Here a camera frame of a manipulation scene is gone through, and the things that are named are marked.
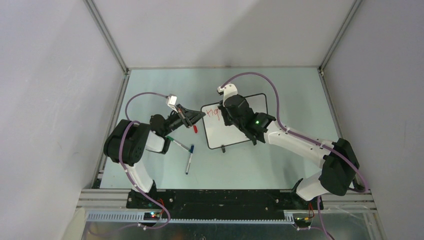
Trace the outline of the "white whiteboard black frame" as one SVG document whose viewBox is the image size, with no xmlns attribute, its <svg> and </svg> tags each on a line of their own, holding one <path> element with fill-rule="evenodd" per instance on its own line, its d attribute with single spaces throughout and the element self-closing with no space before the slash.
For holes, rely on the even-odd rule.
<svg viewBox="0 0 424 240">
<path fill-rule="evenodd" d="M 264 93 L 248 95 L 245 97 L 252 110 L 260 113 L 268 113 L 267 96 Z M 235 126 L 226 126 L 219 104 L 211 103 L 203 105 L 200 111 L 205 113 L 202 118 L 206 142 L 209 149 L 222 149 L 227 146 L 248 142 L 249 139 Z"/>
</svg>

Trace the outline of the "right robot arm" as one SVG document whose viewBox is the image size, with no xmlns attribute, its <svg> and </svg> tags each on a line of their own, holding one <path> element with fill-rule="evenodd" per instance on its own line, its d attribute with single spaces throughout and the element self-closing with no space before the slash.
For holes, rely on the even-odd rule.
<svg viewBox="0 0 424 240">
<path fill-rule="evenodd" d="M 300 179 L 292 188 L 290 201 L 295 208 L 304 209 L 312 199 L 326 193 L 344 196 L 350 190 L 359 163 L 347 140 L 312 139 L 287 126 L 281 127 L 274 116 L 254 112 L 239 94 L 221 100 L 218 109 L 224 124 L 237 128 L 253 145 L 261 142 L 281 147 L 320 168 L 320 172 Z"/>
</svg>

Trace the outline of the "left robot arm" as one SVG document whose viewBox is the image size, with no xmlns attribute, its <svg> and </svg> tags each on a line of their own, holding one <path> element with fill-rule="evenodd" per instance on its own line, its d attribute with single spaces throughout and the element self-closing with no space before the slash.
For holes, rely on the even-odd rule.
<svg viewBox="0 0 424 240">
<path fill-rule="evenodd" d="M 166 154 L 171 145 L 169 134 L 180 127 L 191 128 L 205 116 L 202 111 L 177 104 L 167 118 L 155 114 L 150 117 L 149 123 L 122 119 L 107 137 L 103 145 L 104 155 L 121 165 L 132 189 L 140 193 L 138 201 L 145 208 L 156 206 L 158 194 L 152 191 L 155 181 L 142 162 L 144 153 Z"/>
</svg>

